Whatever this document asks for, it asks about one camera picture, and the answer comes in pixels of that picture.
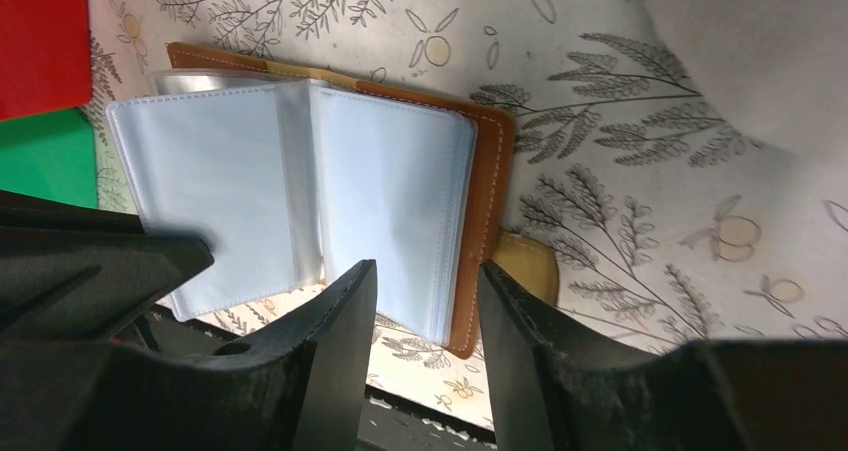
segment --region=green object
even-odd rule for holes
[[[94,131],[76,109],[0,121],[0,189],[97,207]]]

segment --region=tablecloth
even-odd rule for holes
[[[89,6],[86,112],[104,209],[135,211],[103,106],[150,93],[150,72],[169,67],[165,43],[208,44],[512,111],[502,224],[554,249],[558,307],[600,332],[657,353],[695,338],[848,337],[844,178],[729,126],[657,42],[639,0]],[[244,334],[319,291],[204,319]],[[380,318],[368,382],[492,427],[479,344],[463,361]]]

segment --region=red object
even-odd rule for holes
[[[91,99],[87,0],[0,0],[0,120]]]

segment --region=table surface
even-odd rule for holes
[[[725,123],[638,0],[89,7],[103,102],[151,94],[150,73],[169,67],[165,43],[189,41],[510,109],[520,131],[502,224],[556,251],[563,312],[627,344],[664,352],[699,337],[848,337],[844,178]],[[102,105],[87,112],[100,205],[134,212]],[[204,320],[247,333],[319,291]],[[381,319],[368,382],[492,427],[479,344],[463,361]]]

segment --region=wallet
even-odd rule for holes
[[[508,112],[462,99],[373,83],[326,69],[274,62],[187,43],[169,44],[168,56],[175,69],[215,68],[269,73],[283,78],[321,79],[336,87],[366,95],[454,111],[476,123],[477,139],[459,246],[453,317],[450,338],[445,346],[460,358],[471,356],[479,333],[477,269],[494,252],[509,179],[515,123]]]
[[[107,107],[145,230],[200,236],[215,264],[179,319],[378,262],[377,308],[447,344],[476,125],[318,80]]]

